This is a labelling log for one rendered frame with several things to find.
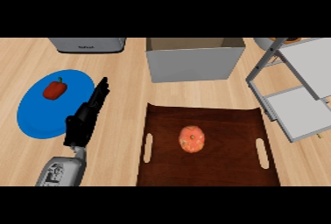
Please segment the grey tiered shelf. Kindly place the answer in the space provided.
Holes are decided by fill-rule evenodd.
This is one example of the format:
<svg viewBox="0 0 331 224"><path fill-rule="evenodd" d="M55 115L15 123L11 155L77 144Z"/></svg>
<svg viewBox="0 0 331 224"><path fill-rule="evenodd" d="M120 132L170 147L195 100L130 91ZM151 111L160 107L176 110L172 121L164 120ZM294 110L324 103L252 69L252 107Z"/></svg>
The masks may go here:
<svg viewBox="0 0 331 224"><path fill-rule="evenodd" d="M278 38L250 72L246 82L263 111L277 121L289 141L331 130L331 38L309 38L286 44ZM302 85L263 96L255 78L268 66L284 63Z"/></svg>

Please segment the red bell pepper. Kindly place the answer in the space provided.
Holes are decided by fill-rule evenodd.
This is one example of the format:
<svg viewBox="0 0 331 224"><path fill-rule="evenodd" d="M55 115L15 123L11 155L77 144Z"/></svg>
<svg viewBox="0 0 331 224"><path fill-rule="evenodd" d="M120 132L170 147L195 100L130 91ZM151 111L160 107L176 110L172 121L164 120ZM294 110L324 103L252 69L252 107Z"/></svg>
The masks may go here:
<svg viewBox="0 0 331 224"><path fill-rule="evenodd" d="M67 92L68 84L64 82L62 78L52 81L45 89L43 96L49 100L57 100L59 96Z"/></svg>

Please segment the blue round plate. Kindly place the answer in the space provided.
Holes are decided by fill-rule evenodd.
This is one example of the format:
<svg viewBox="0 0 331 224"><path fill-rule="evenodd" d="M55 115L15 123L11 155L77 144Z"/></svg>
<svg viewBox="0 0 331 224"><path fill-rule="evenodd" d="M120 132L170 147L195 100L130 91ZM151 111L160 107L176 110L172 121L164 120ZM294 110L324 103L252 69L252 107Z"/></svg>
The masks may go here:
<svg viewBox="0 0 331 224"><path fill-rule="evenodd" d="M58 78L67 84L67 91L57 100L49 100L43 92ZM67 132L67 117L89 101L93 90L93 80L82 71L68 69L49 74L25 92L18 106L17 123L23 132L37 139L61 136Z"/></svg>

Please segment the grey bowl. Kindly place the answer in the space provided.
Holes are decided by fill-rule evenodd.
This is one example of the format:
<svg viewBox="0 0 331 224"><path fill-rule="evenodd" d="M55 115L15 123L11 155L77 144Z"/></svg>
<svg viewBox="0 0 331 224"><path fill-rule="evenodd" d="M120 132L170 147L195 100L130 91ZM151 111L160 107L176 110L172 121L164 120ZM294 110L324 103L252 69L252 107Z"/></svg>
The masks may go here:
<svg viewBox="0 0 331 224"><path fill-rule="evenodd" d="M253 39L259 47L266 51L275 42L275 38L255 38ZM284 42L286 45L290 45L296 42L299 42L302 38L289 38L287 41Z"/></svg>

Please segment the grey appliance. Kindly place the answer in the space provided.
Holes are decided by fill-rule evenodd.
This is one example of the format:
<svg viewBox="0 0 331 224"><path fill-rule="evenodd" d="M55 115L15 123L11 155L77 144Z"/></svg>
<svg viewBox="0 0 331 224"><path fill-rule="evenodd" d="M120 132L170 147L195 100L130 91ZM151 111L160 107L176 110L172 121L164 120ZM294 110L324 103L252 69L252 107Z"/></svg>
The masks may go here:
<svg viewBox="0 0 331 224"><path fill-rule="evenodd" d="M61 53L120 53L126 38L51 38Z"/></svg>

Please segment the dark brown wooden tray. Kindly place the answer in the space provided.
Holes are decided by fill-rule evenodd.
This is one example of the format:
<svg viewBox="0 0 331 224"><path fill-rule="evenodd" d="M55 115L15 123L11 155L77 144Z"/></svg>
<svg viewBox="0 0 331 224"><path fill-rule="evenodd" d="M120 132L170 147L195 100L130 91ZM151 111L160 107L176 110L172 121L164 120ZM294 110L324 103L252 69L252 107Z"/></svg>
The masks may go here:
<svg viewBox="0 0 331 224"><path fill-rule="evenodd" d="M182 128L197 126L204 147L187 152ZM278 186L275 166L260 166L256 141L269 141L262 110L150 105L144 134L153 136L150 162L139 163L139 186Z"/></svg>

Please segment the grey open box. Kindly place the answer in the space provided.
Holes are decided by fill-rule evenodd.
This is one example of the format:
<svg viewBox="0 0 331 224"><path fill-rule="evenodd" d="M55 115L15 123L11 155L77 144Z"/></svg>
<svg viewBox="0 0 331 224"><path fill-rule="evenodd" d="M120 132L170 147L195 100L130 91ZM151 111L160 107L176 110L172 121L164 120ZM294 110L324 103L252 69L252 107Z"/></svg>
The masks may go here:
<svg viewBox="0 0 331 224"><path fill-rule="evenodd" d="M147 38L151 81L226 80L244 48L243 38Z"/></svg>

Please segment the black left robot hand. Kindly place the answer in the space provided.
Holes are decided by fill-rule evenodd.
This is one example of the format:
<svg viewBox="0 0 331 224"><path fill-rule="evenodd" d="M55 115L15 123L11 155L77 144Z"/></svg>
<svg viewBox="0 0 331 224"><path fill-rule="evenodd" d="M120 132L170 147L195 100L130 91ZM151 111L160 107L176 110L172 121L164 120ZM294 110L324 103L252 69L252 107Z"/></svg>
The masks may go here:
<svg viewBox="0 0 331 224"><path fill-rule="evenodd" d="M67 117L67 136L64 145L86 147L92 138L99 111L110 94L108 78L104 77L89 101L82 104L77 113Z"/></svg>

